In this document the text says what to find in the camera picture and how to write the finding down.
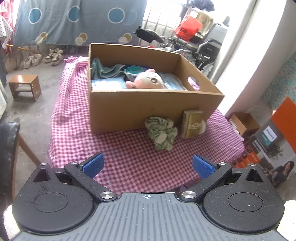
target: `shoe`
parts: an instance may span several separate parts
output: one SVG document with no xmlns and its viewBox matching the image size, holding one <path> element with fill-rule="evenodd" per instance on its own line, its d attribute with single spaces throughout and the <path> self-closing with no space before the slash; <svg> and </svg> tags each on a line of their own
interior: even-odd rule
<svg viewBox="0 0 296 241">
<path fill-rule="evenodd" d="M 25 69 L 28 69 L 31 66 L 32 60 L 33 60 L 33 56 L 29 56 L 28 58 L 25 59 L 25 62 L 24 62 Z"/>
<path fill-rule="evenodd" d="M 40 63 L 41 59 L 42 59 L 41 54 L 33 54 L 32 65 L 33 66 L 38 65 Z"/>
<path fill-rule="evenodd" d="M 44 58 L 44 62 L 45 63 L 50 63 L 51 61 L 52 61 L 52 58 L 53 58 L 53 55 L 55 54 L 55 53 L 57 53 L 59 51 L 59 48 L 56 48 L 56 49 L 50 49 L 49 50 L 49 54 L 48 54 L 48 56 L 46 56 L 45 58 Z"/>
<path fill-rule="evenodd" d="M 52 66 L 58 65 L 61 62 L 61 60 L 63 59 L 63 55 L 62 54 L 63 54 L 63 50 L 60 49 L 57 53 L 55 53 L 53 55 L 53 58 L 52 58 Z"/>
</svg>

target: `small brown stool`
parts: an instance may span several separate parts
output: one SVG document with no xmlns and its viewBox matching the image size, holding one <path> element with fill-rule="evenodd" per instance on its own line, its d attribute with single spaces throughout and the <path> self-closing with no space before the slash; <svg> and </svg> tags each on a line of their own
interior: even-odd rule
<svg viewBox="0 0 296 241">
<path fill-rule="evenodd" d="M 32 92 L 35 101 L 37 101 L 41 95 L 41 88 L 37 75 L 15 75 L 8 83 L 14 99 L 17 98 L 20 92 Z M 30 85 L 30 89 L 23 88 L 24 86 L 22 85 Z"/>
</svg>

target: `plush toy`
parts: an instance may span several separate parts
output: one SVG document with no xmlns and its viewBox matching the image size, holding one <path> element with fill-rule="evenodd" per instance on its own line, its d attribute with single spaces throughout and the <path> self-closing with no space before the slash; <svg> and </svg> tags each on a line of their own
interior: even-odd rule
<svg viewBox="0 0 296 241">
<path fill-rule="evenodd" d="M 137 88 L 137 89 L 163 89 L 163 80 L 159 74 L 155 73 L 154 69 L 146 70 L 140 73 L 134 82 L 127 81 L 127 88 Z"/>
<path fill-rule="evenodd" d="M 153 140 L 156 150 L 172 150 L 174 138 L 178 133 L 173 125 L 172 120 L 157 116 L 146 119 L 145 126 L 149 130 L 148 136 Z"/>
</svg>

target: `pink plush toy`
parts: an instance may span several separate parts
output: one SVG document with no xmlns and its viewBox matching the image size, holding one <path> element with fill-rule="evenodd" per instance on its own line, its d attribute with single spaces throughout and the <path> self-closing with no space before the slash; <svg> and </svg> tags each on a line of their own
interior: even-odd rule
<svg viewBox="0 0 296 241">
<path fill-rule="evenodd" d="M 155 73 L 154 69 L 146 70 L 140 73 L 134 82 L 127 81 L 127 88 L 137 88 L 137 89 L 163 89 L 163 80 L 159 74 Z"/>
</svg>

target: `red plastic bag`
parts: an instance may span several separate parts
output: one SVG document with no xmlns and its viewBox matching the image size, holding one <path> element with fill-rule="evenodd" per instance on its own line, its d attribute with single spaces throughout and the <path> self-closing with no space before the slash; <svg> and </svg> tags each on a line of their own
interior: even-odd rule
<svg viewBox="0 0 296 241">
<path fill-rule="evenodd" d="M 202 24 L 197 19 L 187 15 L 174 32 L 178 38 L 188 42 L 201 28 Z"/>
</svg>

